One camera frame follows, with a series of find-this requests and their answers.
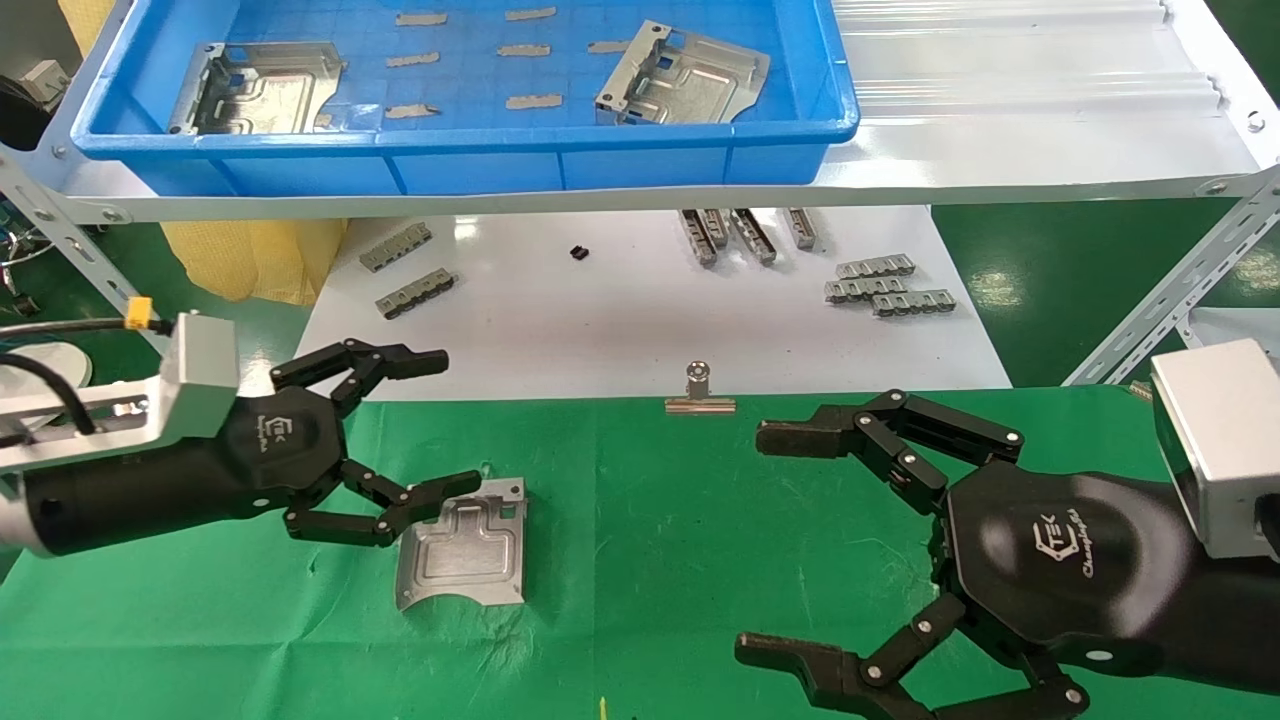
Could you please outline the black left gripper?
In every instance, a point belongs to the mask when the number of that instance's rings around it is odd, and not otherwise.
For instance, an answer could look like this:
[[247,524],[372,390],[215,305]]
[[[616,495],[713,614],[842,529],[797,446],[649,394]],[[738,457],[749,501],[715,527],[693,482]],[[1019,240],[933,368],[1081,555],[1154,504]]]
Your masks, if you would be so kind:
[[[225,488],[218,503],[228,518],[256,518],[285,509],[284,525],[297,541],[389,547],[416,523],[436,520],[447,501],[480,489],[470,470],[403,487],[346,459],[346,419],[383,380],[438,375],[449,369],[443,350],[374,346],[346,340],[270,370],[274,395],[238,397],[215,438],[215,459]],[[346,378],[329,398],[308,388]],[[343,486],[380,509],[375,516],[333,512],[319,506]]]

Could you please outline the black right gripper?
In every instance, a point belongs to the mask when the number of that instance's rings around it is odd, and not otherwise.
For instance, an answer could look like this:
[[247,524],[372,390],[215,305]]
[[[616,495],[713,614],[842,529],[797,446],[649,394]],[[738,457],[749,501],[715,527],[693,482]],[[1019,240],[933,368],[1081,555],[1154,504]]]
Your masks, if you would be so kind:
[[[920,515],[945,511],[948,478],[918,446],[982,468],[1016,462],[1023,445],[1012,428],[901,389],[756,428],[758,452],[854,457]],[[795,676],[813,707],[863,719],[1076,719],[1091,697],[1050,656],[1080,666],[1165,664],[1158,621],[1198,553],[1172,484],[988,465],[951,487],[946,510],[946,585],[969,610],[941,594],[869,657],[742,633],[736,660]],[[902,679],[961,624],[998,662],[1021,656],[1028,688],[940,708],[916,701]]]

